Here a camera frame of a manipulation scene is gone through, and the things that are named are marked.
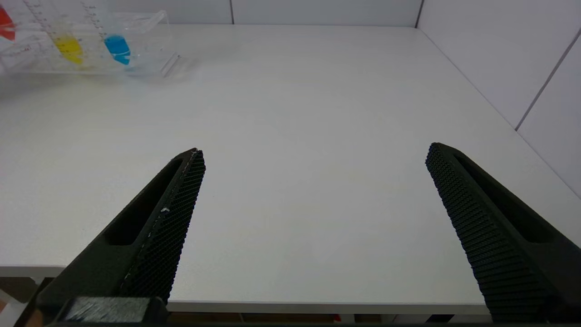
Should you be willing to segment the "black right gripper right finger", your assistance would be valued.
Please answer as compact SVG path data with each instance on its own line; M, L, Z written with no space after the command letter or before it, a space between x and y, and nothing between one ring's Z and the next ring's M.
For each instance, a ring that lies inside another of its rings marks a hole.
M458 149L425 165L492 320L579 324L580 248Z

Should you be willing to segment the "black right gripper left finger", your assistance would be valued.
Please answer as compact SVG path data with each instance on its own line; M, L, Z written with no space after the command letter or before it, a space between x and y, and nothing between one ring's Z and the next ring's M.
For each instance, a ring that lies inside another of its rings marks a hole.
M167 302L205 171L199 149L172 158L40 292L39 310L55 315L75 297Z

